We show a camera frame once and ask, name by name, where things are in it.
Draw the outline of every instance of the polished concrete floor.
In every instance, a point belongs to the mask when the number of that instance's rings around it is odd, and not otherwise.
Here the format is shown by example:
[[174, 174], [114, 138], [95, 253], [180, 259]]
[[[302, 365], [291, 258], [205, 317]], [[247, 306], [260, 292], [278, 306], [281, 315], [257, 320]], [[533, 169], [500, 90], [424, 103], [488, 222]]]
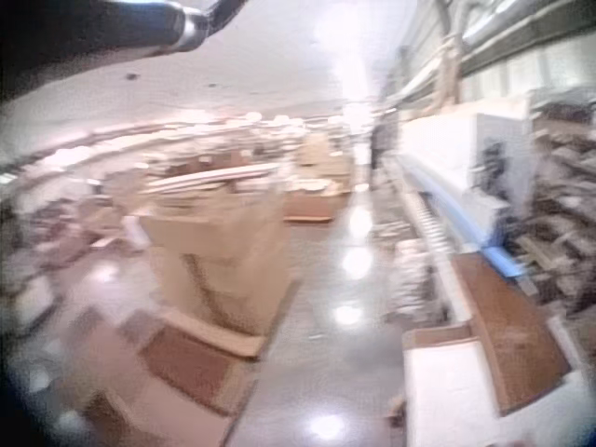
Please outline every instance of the polished concrete floor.
[[[405, 445], [403, 432], [385, 419], [404, 386], [401, 328], [383, 318], [392, 257], [372, 238], [375, 223], [399, 218], [387, 185], [374, 192], [361, 185], [333, 223], [291, 228], [300, 287], [227, 445]], [[412, 236], [407, 230], [399, 238]], [[28, 341], [30, 352], [47, 349], [89, 305], [119, 325], [160, 300], [142, 256], [96, 253], [61, 271], [59, 280], [65, 300]]]

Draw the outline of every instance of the ceiling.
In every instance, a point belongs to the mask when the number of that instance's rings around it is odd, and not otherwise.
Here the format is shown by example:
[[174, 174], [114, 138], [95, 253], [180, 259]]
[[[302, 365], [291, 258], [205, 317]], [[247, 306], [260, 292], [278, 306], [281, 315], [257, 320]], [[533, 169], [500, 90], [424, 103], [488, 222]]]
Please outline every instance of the ceiling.
[[[205, 7], [212, 1], [182, 0]], [[86, 131], [203, 109], [332, 114], [375, 101], [415, 0], [250, 0], [199, 49], [54, 82], [4, 111], [0, 144], [29, 153]], [[127, 80], [127, 74], [138, 75]]]

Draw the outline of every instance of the person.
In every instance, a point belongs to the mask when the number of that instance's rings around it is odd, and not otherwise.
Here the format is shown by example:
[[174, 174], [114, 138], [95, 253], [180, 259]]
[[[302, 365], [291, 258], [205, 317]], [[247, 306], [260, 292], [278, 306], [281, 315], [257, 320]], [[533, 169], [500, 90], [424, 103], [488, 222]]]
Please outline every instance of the person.
[[381, 154], [386, 149], [386, 129], [383, 122], [378, 122], [371, 133], [371, 172], [369, 177], [369, 186], [374, 189], [375, 172], [379, 166]]

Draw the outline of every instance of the brown board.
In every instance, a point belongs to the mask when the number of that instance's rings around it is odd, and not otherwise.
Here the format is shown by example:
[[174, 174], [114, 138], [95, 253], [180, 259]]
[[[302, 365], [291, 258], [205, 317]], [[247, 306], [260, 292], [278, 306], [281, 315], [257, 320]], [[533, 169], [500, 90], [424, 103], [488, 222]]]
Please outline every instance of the brown board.
[[571, 368], [543, 312], [502, 279], [478, 253], [452, 257], [493, 377], [501, 415], [537, 400]]

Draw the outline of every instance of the blue strip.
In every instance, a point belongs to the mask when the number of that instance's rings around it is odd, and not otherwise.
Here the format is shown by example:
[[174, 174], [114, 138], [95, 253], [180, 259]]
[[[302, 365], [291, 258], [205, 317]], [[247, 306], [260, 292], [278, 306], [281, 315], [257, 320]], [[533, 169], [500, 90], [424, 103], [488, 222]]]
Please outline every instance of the blue strip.
[[486, 243], [492, 244], [494, 241], [485, 242], [483, 240], [480, 228], [466, 216], [457, 201], [435, 180], [412, 163], [406, 160], [401, 160], [401, 162], [402, 166], [420, 182], [422, 187], [433, 195], [440, 209], [455, 224], [457, 229], [462, 233], [462, 236], [481, 247], [482, 255], [503, 277], [515, 278], [525, 274], [523, 267], [516, 263], [502, 247], [498, 245], [485, 246]]

